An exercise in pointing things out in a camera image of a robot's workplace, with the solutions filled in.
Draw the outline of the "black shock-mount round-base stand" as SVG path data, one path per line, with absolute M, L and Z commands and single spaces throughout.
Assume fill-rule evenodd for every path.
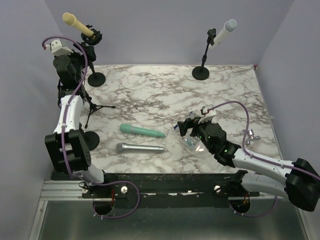
M 103 35 L 100 31 L 94 29 L 92 25 L 86 25 L 86 27 L 93 32 L 92 36 L 87 36 L 84 33 L 81 33 L 81 45 L 87 55 L 88 66 L 92 71 L 92 74 L 89 75 L 87 81 L 91 87 L 100 87 L 105 83 L 106 77 L 103 73 L 95 71 L 93 62 L 97 59 L 94 46 L 102 40 Z

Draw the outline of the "beige microphone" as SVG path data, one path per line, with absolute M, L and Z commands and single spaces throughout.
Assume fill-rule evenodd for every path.
M 84 34 L 87 37 L 91 37 L 94 32 L 90 30 L 88 27 L 86 27 L 83 23 L 81 23 L 74 14 L 71 14 L 69 12 L 65 12 L 62 15 L 62 20 L 69 26 L 76 28 L 79 30 L 82 34 Z

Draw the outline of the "black tripod microphone stand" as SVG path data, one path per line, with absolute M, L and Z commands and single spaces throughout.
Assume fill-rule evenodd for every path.
M 88 92 L 86 90 L 84 91 L 84 99 L 89 104 L 89 113 L 88 113 L 87 120 L 86 120 L 86 123 L 84 126 L 85 129 L 88 128 L 88 124 L 89 124 L 90 117 L 92 114 L 94 114 L 95 112 L 97 112 L 98 110 L 100 110 L 102 108 L 111 108 L 111 109 L 116 108 L 116 106 L 114 106 L 114 105 L 97 105 L 97 104 L 93 103 L 92 97 L 88 94 Z

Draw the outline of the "green microphone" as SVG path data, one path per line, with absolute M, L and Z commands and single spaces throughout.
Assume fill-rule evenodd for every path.
M 166 137 L 166 134 L 163 132 L 142 128 L 142 127 L 136 127 L 130 124 L 121 124 L 119 126 L 119 130 L 126 134 L 137 134 L 137 135 L 143 135 L 143 136 L 155 137 L 155 138 Z

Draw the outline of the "grey microphone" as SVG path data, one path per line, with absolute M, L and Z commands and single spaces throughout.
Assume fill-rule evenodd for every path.
M 116 145 L 118 153 L 162 153 L 164 150 L 163 146 L 128 144 L 124 142 Z

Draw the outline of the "black clip microphone stand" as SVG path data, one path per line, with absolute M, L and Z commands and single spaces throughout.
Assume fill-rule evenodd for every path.
M 86 131 L 82 133 L 84 141 L 90 151 L 93 151 L 97 148 L 100 143 L 99 135 L 94 131 Z

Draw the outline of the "white microphone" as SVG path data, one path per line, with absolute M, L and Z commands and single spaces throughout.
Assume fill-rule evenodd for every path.
M 209 44 L 209 49 L 217 47 L 229 34 L 231 34 L 237 27 L 237 21 L 235 19 L 230 19 L 224 23 L 223 28 L 213 39 L 213 43 Z

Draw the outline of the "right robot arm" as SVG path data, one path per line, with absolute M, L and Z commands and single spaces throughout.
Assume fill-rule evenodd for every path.
M 177 123 L 179 134 L 198 138 L 210 154 L 224 166 L 245 169 L 246 173 L 230 183 L 230 191 L 241 196 L 245 192 L 265 192 L 287 198 L 294 206 L 313 212 L 320 199 L 320 176 L 305 159 L 280 160 L 247 151 L 227 140 L 227 133 L 218 123 L 187 118 Z

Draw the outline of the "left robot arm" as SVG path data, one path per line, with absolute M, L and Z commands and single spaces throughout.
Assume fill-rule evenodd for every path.
M 59 76 L 59 120 L 53 133 L 44 139 L 53 167 L 58 173 L 94 185 L 93 191 L 99 197 L 107 197 L 111 185 L 104 181 L 104 172 L 92 164 L 90 153 L 98 146 L 100 138 L 95 132 L 84 132 L 80 122 L 85 102 L 91 101 L 83 85 L 88 65 L 82 54 L 59 39 L 45 48 L 54 55 L 53 65 Z

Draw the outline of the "clear screw organizer box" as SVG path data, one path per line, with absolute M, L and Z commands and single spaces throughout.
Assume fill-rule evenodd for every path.
M 199 111 L 198 109 L 191 111 L 188 114 L 187 118 L 188 119 L 199 119 L 199 117 L 197 116 L 198 111 Z M 203 152 L 204 151 L 204 147 L 201 147 L 201 140 L 189 136 L 191 129 L 188 129 L 185 136 L 180 136 L 179 127 L 176 124 L 173 127 L 173 132 L 175 134 L 175 137 L 182 143 L 182 145 L 184 145 L 184 147 L 186 147 L 190 151 L 195 151 L 195 152 Z

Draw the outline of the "silver metal faucet part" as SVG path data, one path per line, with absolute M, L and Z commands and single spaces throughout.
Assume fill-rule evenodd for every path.
M 254 134 L 254 131 L 252 128 L 249 128 L 248 130 L 243 129 L 242 133 L 246 134 L 245 144 L 247 146 L 250 145 L 252 141 L 255 141 L 255 140 L 258 141 L 261 139 L 261 137 L 259 135 Z

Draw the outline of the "aluminium frame rail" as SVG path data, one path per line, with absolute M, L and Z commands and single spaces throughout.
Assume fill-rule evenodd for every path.
M 43 182 L 41 201 L 81 201 L 82 188 L 79 180 L 46 180 Z

